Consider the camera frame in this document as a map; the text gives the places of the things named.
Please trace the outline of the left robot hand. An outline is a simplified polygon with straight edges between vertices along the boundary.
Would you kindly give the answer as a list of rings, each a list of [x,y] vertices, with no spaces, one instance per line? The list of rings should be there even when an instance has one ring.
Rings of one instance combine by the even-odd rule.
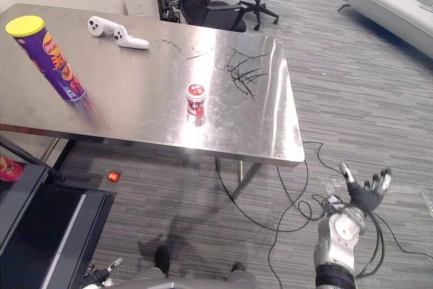
[[[108,288],[113,286],[114,282],[110,275],[122,262],[123,259],[118,258],[105,269],[95,269],[94,265],[90,266],[82,278],[81,288]]]

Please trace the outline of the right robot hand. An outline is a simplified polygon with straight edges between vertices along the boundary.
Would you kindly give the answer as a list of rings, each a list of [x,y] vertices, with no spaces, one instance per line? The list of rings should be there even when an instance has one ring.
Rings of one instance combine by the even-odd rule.
[[[373,174],[372,182],[366,181],[361,186],[346,164],[340,163],[339,169],[346,180],[350,203],[363,210],[374,211],[380,205],[390,187],[392,170],[390,168],[382,169],[380,175]]]

